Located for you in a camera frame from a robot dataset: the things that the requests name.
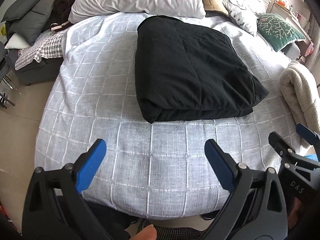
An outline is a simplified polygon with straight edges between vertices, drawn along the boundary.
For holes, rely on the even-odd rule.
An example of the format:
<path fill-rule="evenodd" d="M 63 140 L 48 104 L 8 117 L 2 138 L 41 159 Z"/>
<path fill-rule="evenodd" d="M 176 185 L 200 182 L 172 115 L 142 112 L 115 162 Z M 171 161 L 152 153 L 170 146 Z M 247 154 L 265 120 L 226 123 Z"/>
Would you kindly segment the person's right hand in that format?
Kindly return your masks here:
<path fill-rule="evenodd" d="M 300 224 L 319 226 L 319 198 L 303 203 L 293 197 L 289 205 L 287 220 L 289 230 L 295 229 Z"/>

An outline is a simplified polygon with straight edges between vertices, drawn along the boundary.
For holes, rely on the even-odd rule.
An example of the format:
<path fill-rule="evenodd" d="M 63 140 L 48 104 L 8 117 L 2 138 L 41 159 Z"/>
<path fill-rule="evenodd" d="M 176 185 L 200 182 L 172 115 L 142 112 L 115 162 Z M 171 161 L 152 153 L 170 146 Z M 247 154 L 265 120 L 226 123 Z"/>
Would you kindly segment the person's left hand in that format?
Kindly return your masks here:
<path fill-rule="evenodd" d="M 130 238 L 130 240 L 156 240 L 157 231 L 153 224 L 148 225 L 142 231 Z"/>

